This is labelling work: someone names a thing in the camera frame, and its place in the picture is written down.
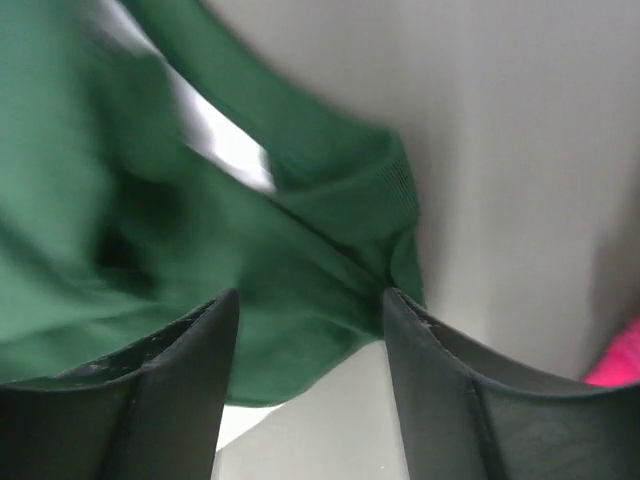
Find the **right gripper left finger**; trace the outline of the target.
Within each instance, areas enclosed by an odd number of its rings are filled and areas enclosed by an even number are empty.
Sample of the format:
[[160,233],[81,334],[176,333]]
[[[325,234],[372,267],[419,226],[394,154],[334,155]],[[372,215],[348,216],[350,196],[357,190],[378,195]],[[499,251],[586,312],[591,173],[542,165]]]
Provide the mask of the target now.
[[238,324],[225,290],[113,354],[2,385],[2,478],[210,478]]

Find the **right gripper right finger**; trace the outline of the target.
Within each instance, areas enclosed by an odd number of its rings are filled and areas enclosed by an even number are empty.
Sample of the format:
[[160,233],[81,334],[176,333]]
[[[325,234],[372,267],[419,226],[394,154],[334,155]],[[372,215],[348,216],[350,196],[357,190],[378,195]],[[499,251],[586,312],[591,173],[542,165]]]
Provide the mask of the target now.
[[396,289],[384,338],[413,479],[633,480],[639,388],[600,388],[510,359]]

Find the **white and green t shirt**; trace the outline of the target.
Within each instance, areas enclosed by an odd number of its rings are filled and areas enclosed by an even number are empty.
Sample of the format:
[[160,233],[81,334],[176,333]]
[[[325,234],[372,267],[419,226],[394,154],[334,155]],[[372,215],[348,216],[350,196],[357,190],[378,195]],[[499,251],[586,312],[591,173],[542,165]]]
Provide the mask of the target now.
[[400,138],[323,105],[197,1],[1,5],[1,378],[67,371],[234,288],[227,400],[284,403],[423,297]]

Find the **pink t shirt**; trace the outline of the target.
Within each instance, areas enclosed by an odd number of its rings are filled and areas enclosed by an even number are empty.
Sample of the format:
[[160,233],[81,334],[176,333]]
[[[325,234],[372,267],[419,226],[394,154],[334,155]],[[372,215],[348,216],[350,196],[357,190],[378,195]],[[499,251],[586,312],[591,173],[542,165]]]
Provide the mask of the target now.
[[604,388],[638,383],[639,331],[640,321],[636,317],[612,340],[584,381]]

